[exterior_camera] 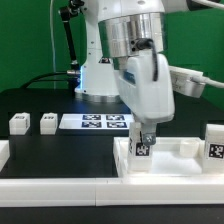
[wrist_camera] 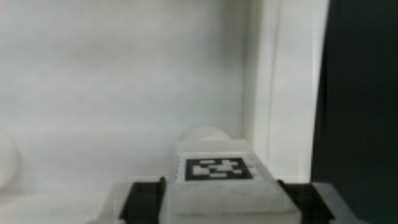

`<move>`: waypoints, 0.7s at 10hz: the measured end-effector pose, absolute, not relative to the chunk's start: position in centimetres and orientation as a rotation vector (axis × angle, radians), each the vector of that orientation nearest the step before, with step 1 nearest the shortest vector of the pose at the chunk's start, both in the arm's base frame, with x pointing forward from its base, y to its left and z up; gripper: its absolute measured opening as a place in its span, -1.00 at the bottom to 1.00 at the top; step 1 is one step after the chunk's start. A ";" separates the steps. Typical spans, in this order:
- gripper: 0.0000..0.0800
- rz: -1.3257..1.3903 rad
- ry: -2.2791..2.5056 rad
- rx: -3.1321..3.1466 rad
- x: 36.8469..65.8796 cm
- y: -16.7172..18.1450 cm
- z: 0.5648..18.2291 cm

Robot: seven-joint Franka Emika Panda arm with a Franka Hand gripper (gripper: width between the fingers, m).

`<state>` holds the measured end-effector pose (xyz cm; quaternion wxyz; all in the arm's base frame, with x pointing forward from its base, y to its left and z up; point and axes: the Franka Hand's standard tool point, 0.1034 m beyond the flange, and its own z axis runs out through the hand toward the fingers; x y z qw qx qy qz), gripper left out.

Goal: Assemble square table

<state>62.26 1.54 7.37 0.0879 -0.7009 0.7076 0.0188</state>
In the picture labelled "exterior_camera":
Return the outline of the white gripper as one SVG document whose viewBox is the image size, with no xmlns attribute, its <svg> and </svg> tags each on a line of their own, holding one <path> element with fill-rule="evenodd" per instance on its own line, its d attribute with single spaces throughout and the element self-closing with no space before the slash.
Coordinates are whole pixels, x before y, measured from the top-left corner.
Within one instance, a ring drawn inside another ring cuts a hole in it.
<svg viewBox="0 0 224 224">
<path fill-rule="evenodd" d="M 173 119 L 175 104 L 167 59 L 157 55 L 158 80 L 153 80 L 152 54 L 130 57 L 127 68 L 117 77 L 122 101 L 141 124 L 142 141 L 146 146 L 156 143 L 155 123 Z"/>
</svg>

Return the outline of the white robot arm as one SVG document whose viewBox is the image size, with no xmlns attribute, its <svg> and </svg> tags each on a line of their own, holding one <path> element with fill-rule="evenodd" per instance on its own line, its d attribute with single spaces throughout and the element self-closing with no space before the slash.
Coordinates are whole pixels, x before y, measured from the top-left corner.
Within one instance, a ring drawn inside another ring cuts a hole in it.
<svg viewBox="0 0 224 224">
<path fill-rule="evenodd" d="M 81 0 L 87 31 L 82 91 L 118 97 L 140 125 L 142 142 L 156 143 L 159 123 L 175 113 L 172 73 L 162 54 L 164 16 L 217 8 L 221 0 Z"/>
</svg>

